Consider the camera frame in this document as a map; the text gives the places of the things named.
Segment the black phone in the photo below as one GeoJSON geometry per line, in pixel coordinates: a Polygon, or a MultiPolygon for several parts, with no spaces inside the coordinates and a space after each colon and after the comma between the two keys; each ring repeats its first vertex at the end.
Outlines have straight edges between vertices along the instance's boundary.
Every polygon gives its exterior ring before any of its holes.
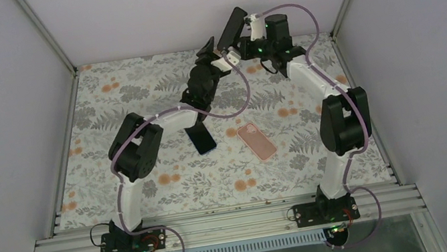
{"type": "Polygon", "coordinates": [[[238,45],[245,26],[245,17],[247,16],[247,11],[240,7],[234,7],[216,46],[220,52],[227,51],[230,47],[238,45]]]}

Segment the pink phone case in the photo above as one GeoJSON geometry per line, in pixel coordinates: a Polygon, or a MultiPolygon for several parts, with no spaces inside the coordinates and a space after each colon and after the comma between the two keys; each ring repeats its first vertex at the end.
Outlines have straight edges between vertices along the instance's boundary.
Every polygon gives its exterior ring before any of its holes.
{"type": "Polygon", "coordinates": [[[237,129],[238,138],[262,161],[268,161],[277,153],[274,143],[253,123],[237,129]]]}

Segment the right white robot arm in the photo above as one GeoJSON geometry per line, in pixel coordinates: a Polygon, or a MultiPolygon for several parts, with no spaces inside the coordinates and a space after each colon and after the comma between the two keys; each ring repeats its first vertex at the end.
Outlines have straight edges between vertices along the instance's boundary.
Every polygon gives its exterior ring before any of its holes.
{"type": "Polygon", "coordinates": [[[334,222],[342,213],[339,198],[349,194],[351,159],[366,150],[371,135],[369,108],[363,88],[339,83],[320,68],[310,56],[311,49],[295,45],[285,14],[244,18],[250,35],[241,37],[243,59],[258,59],[273,74],[281,74],[293,84],[312,92],[321,108],[320,138],[328,151],[319,191],[324,198],[317,204],[317,215],[334,222]]]}

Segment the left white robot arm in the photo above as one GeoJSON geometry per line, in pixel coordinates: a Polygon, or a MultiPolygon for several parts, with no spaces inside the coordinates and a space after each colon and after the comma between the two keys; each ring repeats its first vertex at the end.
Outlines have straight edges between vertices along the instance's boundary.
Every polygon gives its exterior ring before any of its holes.
{"type": "Polygon", "coordinates": [[[178,105],[146,118],[134,112],[125,117],[108,153],[110,170],[120,181],[112,222],[120,229],[116,244],[124,251],[135,252],[143,243],[138,230],[143,217],[138,193],[156,165],[163,137],[184,130],[199,146],[201,137],[207,134],[204,120],[221,118],[221,114],[211,112],[219,81],[236,72],[240,60],[240,53],[233,47],[216,53],[214,39],[209,39],[197,52],[178,105]]]}

